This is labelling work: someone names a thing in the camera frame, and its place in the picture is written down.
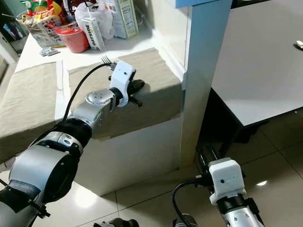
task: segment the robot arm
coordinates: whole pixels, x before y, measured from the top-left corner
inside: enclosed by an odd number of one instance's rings
[[[45,204],[70,190],[83,149],[95,129],[144,86],[141,80],[132,81],[134,74],[131,65],[119,61],[109,89],[89,93],[72,115],[18,156],[9,184],[0,191],[0,226],[28,227],[37,216],[50,215]]]

